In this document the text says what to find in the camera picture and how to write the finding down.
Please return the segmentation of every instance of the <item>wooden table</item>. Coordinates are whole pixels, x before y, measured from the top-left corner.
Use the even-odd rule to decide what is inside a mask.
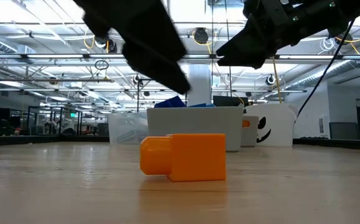
[[[172,183],[138,148],[0,147],[0,223],[360,223],[360,151],[313,146],[227,154],[226,182]]]

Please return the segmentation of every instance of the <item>desk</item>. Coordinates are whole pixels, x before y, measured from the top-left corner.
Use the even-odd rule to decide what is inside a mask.
[[[360,150],[227,153],[228,180],[172,183],[135,146],[0,146],[0,223],[360,223]]]

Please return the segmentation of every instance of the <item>gray container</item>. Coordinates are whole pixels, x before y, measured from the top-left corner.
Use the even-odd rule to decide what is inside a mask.
[[[225,134],[226,151],[241,149],[243,107],[154,108],[147,110],[149,136]]]

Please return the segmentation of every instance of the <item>black smiley face print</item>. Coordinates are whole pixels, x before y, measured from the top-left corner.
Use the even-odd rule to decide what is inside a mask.
[[[265,117],[261,118],[261,120],[259,121],[258,129],[259,130],[264,129],[266,124],[267,124],[267,118],[265,118]],[[271,129],[269,129],[268,133],[266,135],[264,135],[263,137],[257,138],[257,143],[261,143],[261,142],[265,141],[270,135],[271,135]]]

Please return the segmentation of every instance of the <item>orange block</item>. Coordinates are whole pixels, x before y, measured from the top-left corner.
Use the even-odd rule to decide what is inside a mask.
[[[141,142],[145,175],[168,175],[172,181],[225,180],[225,134],[173,134]]]

